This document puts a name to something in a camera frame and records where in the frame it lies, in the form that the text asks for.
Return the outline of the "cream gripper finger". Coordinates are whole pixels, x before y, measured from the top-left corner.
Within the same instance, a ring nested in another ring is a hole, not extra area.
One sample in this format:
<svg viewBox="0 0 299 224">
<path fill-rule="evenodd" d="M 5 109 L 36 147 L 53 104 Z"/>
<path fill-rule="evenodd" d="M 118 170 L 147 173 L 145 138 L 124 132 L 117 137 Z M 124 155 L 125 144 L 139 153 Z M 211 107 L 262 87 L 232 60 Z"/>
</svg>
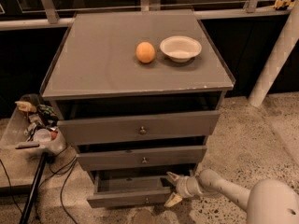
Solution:
<svg viewBox="0 0 299 224">
<path fill-rule="evenodd" d="M 169 196 L 168 200 L 165 202 L 164 206 L 165 206 L 166 208 L 170 208 L 170 207 L 172 207 L 172 206 L 174 206 L 174 205 L 180 203 L 182 200 L 183 200 L 183 198 L 182 198 L 179 194 L 173 192 L 173 193 Z"/>
<path fill-rule="evenodd" d="M 172 172 L 167 172 L 167 175 L 169 176 L 170 181 L 171 181 L 171 183 L 172 183 L 173 185 L 176 185 L 177 182 L 178 182 L 179 179 L 180 179 L 180 176 L 179 176 L 179 175 L 174 174 L 174 173 L 172 173 Z"/>
</svg>

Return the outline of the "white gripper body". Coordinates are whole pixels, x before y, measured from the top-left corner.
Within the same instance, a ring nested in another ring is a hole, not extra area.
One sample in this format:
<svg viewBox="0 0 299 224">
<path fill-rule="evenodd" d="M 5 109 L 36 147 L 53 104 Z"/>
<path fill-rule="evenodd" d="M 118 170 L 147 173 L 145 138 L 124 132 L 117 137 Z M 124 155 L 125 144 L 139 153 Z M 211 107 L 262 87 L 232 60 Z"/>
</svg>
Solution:
<svg viewBox="0 0 299 224">
<path fill-rule="evenodd" d="M 191 198 L 203 194 L 194 176 L 179 176 L 176 180 L 176 191 L 182 198 Z"/>
</svg>

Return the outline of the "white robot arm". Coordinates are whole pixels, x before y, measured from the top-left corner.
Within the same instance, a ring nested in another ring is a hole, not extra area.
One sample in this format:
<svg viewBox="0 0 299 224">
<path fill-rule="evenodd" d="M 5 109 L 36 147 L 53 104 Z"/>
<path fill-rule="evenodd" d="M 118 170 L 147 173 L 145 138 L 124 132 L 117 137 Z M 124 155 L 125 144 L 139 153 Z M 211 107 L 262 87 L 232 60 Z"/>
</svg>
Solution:
<svg viewBox="0 0 299 224">
<path fill-rule="evenodd" d="M 276 179 L 260 180 L 252 189 L 246 189 L 211 169 L 205 169 L 197 176 L 171 172 L 167 175 L 175 191 L 165 202 L 165 207 L 197 196 L 217 198 L 222 195 L 247 214 L 247 224 L 299 224 L 299 195 Z"/>
</svg>

